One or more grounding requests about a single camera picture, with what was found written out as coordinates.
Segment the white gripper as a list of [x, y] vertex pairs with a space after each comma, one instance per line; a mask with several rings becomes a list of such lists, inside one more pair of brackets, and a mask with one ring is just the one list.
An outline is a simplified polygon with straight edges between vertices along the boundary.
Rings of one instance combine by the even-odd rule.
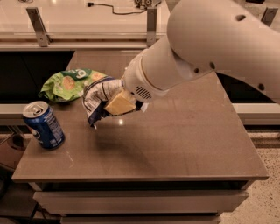
[[167, 74], [170, 50], [145, 49], [127, 66], [122, 77], [123, 86], [104, 109], [119, 116], [136, 108], [136, 101], [151, 102], [166, 95], [170, 89]]

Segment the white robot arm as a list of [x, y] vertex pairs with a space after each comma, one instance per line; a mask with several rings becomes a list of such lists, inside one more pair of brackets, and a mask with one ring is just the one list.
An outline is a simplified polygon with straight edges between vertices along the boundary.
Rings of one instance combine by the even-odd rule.
[[167, 32], [139, 53], [105, 109], [119, 116], [184, 81], [221, 72], [280, 102], [280, 33], [233, 0], [181, 0]]

